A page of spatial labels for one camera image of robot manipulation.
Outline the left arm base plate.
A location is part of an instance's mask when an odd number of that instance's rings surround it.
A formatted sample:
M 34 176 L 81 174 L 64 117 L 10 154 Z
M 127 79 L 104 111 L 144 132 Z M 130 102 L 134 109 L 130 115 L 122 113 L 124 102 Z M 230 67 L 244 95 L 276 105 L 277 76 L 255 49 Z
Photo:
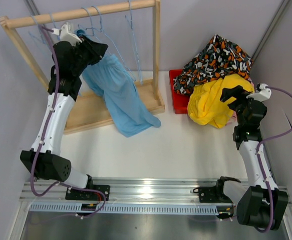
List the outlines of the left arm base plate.
M 109 195 L 110 195 L 109 185 L 97 184 L 93 186 L 93 190 L 102 192 L 106 197 L 106 201 L 109 200 Z M 71 190 L 67 190 L 65 199 L 73 200 L 73 201 L 102 201 L 104 198 L 101 196 L 100 193 L 97 193 L 97 192 L 71 189 Z

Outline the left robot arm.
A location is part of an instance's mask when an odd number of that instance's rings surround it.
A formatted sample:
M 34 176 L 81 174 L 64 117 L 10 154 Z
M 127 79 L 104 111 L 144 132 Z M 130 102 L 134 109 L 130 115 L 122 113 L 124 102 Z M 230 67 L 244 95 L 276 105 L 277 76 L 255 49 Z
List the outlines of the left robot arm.
M 48 102 L 42 125 L 30 150 L 23 150 L 20 160 L 32 177 L 55 180 L 77 188 L 77 195 L 89 200 L 94 187 L 89 176 L 72 167 L 71 161 L 61 157 L 61 140 L 70 111 L 82 84 L 80 75 L 88 66 L 97 64 L 108 46 L 85 36 L 74 43 L 60 41 L 52 46 L 51 80 Z

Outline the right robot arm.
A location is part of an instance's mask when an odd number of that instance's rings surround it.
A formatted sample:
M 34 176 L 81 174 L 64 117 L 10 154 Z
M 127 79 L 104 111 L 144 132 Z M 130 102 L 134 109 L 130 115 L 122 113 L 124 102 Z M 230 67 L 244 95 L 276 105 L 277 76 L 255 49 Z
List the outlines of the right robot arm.
M 244 188 L 239 180 L 222 177 L 214 196 L 220 202 L 230 199 L 236 205 L 238 223 L 261 233 L 280 227 L 288 204 L 288 194 L 279 190 L 268 169 L 259 127 L 267 113 L 264 101 L 270 96 L 266 85 L 255 93 L 238 85 L 224 88 L 220 97 L 236 114 L 233 141 L 244 161 L 249 186 Z

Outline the camouflage orange black shorts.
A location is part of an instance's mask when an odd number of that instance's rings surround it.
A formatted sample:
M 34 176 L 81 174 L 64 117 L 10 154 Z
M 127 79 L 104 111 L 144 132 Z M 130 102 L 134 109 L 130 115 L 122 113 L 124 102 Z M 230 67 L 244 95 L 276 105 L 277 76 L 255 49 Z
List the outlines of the camouflage orange black shorts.
M 223 79 L 228 75 L 238 74 L 248 80 L 252 65 L 252 57 L 239 45 L 216 34 L 173 79 L 173 90 L 179 95 L 190 96 L 195 86 Z

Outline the light blue wire hanger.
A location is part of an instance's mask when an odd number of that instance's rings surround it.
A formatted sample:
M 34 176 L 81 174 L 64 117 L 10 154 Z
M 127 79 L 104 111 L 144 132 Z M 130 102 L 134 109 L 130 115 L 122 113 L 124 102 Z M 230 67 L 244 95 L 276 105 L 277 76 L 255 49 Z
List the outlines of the light blue wire hanger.
M 34 35 L 31 31 L 28 31 L 28 35 L 31 38 L 31 40 L 35 43 L 36 47 L 40 50 L 40 52 L 44 55 L 44 50 L 43 50 L 43 46 L 45 46 L 48 51 L 50 52 L 51 49 L 48 45 L 48 43 L 46 42 L 40 28 L 39 28 L 39 24 L 37 23 L 37 20 L 34 18 L 33 15 L 30 15 L 30 17 L 32 18 L 32 20 L 35 22 L 37 29 L 38 29 L 38 33 L 39 36 Z

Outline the blue hanger of camouflage shorts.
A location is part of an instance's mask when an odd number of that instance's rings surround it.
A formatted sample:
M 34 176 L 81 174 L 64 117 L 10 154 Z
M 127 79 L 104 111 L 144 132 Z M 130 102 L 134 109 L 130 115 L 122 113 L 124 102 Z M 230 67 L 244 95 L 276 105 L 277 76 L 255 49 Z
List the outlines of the blue hanger of camouflage shorts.
M 51 20 L 52 20 L 52 23 L 53 23 L 54 28 L 55 28 L 55 29 L 58 29 L 58 27 L 57 27 L 57 25 L 56 25 L 56 23 L 55 23 L 55 21 L 54 21 L 54 18 L 53 18 L 53 16 L 52 16 L 52 13 L 50 12 L 49 15 L 50 15 L 50 18 L 51 18 Z

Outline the blue hanger of yellow shorts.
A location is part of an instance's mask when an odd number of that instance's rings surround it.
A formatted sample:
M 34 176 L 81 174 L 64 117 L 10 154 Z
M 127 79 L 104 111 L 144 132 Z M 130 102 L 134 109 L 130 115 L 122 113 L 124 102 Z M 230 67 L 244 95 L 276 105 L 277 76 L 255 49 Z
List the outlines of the blue hanger of yellow shorts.
M 92 22 L 92 16 L 89 15 L 90 22 L 91 22 L 91 31 L 92 31 L 93 36 L 94 36 L 97 40 L 99 40 L 99 39 L 96 37 L 96 35 L 95 35 L 95 31 L 98 31 L 99 33 L 102 33 L 102 34 L 103 34 L 108 40 L 110 40 L 110 42 L 111 42 L 112 45 L 114 46 L 116 52 L 118 53 L 119 58 L 120 58 L 120 60 L 122 61 L 122 64 L 123 64 L 124 68 L 125 68 L 126 70 L 128 70 L 128 72 L 130 73 L 130 75 L 131 75 L 131 77 L 132 77 L 132 79 L 133 79 L 133 82 L 135 82 L 135 81 L 136 81 L 136 78 L 135 78 L 135 76 L 132 74 L 132 71 L 127 67 L 126 62 L 124 61 L 124 59 L 123 59 L 123 57 L 122 57 L 120 51 L 119 51 L 118 48 L 117 48 L 117 45 L 116 45 L 115 42 L 114 42 L 114 41 L 113 41 L 113 40 L 112 40 L 112 39 L 106 34 L 106 32 L 105 32 L 105 30 L 104 30 L 104 28 L 103 28 L 103 22 L 102 22 L 102 14 L 101 14 L 101 12 L 99 11 L 99 9 L 98 9 L 96 6 L 93 6 L 93 5 L 92 5 L 91 7 L 94 8 L 94 9 L 97 11 L 98 16 L 99 16 L 99 24 L 100 24 L 100 29 L 94 28 L 94 27 L 93 27 L 93 22 Z

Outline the yellow shorts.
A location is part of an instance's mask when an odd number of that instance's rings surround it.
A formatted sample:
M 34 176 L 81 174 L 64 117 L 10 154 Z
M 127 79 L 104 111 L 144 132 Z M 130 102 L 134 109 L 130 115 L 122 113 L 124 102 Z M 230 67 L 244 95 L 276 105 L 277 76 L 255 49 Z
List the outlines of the yellow shorts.
M 220 98 L 224 88 L 232 89 L 236 86 L 242 86 L 249 93 L 254 92 L 251 80 L 245 80 L 237 74 L 195 86 L 187 106 L 190 119 L 199 125 L 211 125 L 217 129 L 235 122 L 236 113 L 228 107 L 235 98 L 226 102 L 221 102 Z

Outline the light blue shorts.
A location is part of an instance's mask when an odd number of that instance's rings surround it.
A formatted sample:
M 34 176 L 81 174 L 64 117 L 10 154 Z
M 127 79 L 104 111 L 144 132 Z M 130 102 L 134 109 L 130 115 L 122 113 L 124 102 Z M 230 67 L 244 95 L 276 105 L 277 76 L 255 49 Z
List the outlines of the light blue shorts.
M 131 76 L 114 54 L 88 65 L 82 77 L 89 88 L 102 97 L 123 136 L 128 138 L 150 127 L 161 127 L 161 121 L 142 103 Z

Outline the blue hanger of pink shorts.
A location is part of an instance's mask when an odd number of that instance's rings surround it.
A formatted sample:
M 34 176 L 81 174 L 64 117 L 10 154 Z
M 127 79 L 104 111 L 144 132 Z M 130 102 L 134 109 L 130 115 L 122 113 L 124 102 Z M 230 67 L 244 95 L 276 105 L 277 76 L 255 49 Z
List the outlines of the blue hanger of pink shorts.
M 142 85 L 143 84 L 143 78 L 142 78 L 142 72 L 141 72 L 141 66 L 140 66 L 140 58 L 139 58 L 139 53 L 138 53 L 138 47 L 137 47 L 137 42 L 136 42 L 136 37 L 135 37 L 135 32 L 134 32 L 134 26 L 133 26 L 133 16 L 132 16 L 132 6 L 131 6 L 131 1 L 127 0 L 127 3 L 129 5 L 129 16 L 125 16 L 125 19 L 128 23 L 128 26 L 130 28 L 131 32 L 131 41 L 132 41 L 132 50 L 134 54 L 134 59 L 137 67 L 137 74 L 138 74 L 138 79 L 139 83 Z

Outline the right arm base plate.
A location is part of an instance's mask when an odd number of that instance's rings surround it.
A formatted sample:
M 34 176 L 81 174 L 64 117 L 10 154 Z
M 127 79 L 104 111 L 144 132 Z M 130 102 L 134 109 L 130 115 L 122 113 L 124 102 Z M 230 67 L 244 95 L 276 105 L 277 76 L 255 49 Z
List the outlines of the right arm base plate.
M 232 203 L 228 197 L 217 192 L 216 186 L 196 187 L 192 190 L 192 193 L 198 195 L 200 203 Z

